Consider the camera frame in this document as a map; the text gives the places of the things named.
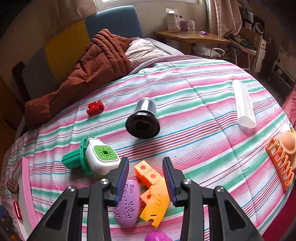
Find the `red puzzle piece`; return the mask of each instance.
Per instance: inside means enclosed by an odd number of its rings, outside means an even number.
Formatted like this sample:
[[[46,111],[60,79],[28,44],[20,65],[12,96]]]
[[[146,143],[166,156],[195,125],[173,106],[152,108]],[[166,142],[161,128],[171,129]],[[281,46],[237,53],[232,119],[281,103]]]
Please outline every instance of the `red puzzle piece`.
[[[86,110],[88,115],[101,114],[104,110],[104,105],[102,101],[95,101],[89,104],[89,108]]]

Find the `blue headboard panel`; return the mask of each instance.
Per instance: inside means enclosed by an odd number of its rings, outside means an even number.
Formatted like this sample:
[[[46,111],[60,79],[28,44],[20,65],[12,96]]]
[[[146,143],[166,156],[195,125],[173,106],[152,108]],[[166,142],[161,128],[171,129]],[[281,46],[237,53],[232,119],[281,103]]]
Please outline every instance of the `blue headboard panel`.
[[[126,38],[144,38],[134,6],[110,8],[88,16],[84,21],[90,39],[104,28]]]

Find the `white box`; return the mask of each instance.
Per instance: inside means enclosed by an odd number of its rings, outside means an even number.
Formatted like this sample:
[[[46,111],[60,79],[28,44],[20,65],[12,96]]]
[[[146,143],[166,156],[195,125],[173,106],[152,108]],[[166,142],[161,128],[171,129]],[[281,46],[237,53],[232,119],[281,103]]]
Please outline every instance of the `white box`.
[[[167,21],[168,21],[168,31],[170,33],[177,33],[180,31],[180,18],[177,9],[166,9]]]

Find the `striped bed sheet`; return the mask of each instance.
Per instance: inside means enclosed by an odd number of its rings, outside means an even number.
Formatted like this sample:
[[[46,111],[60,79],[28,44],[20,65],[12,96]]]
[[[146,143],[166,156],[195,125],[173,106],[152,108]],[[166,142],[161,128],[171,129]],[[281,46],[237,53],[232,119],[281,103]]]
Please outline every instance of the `striped bed sheet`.
[[[241,80],[254,105],[257,126],[239,126],[232,81]],[[149,140],[128,134],[125,121],[137,100],[150,97],[157,104],[160,133]],[[87,106],[101,100],[102,114],[89,117]],[[1,176],[2,204],[13,214],[6,182],[22,156],[30,164],[33,204],[40,220],[69,185],[91,186],[96,178],[82,169],[68,170],[63,155],[79,148],[82,138],[100,138],[119,156],[130,160],[128,179],[137,179],[133,167],[143,159],[162,174],[162,159],[169,156],[175,168],[201,186],[224,186],[262,234],[279,213],[291,192],[284,193],[265,151],[270,137],[288,122],[276,100],[251,75],[223,61],[194,56],[168,56],[148,61],[128,76],[107,84],[64,109],[41,128],[20,137],[7,151]],[[179,240],[183,208],[169,205],[158,231]],[[209,240],[207,206],[204,206],[205,240]],[[155,229],[140,218],[121,228],[109,209],[112,240],[144,240]],[[86,240],[87,206],[82,239]]]

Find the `metal bolt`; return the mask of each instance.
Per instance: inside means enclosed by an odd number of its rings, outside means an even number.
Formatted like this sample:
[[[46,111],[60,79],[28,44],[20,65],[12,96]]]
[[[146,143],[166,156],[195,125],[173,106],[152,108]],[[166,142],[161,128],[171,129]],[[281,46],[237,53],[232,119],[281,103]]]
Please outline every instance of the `metal bolt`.
[[[68,188],[68,191],[70,191],[70,192],[74,192],[74,190],[75,190],[75,187],[74,186],[69,186],[67,188]]]
[[[217,192],[224,192],[224,187],[218,186],[216,187]]]
[[[101,182],[101,184],[105,185],[105,184],[109,183],[109,180],[106,178],[103,178],[100,182]]]
[[[191,184],[192,183],[192,181],[190,180],[190,179],[183,179],[182,180],[182,182],[184,183],[184,184],[186,184],[186,185],[189,185],[189,184]]]

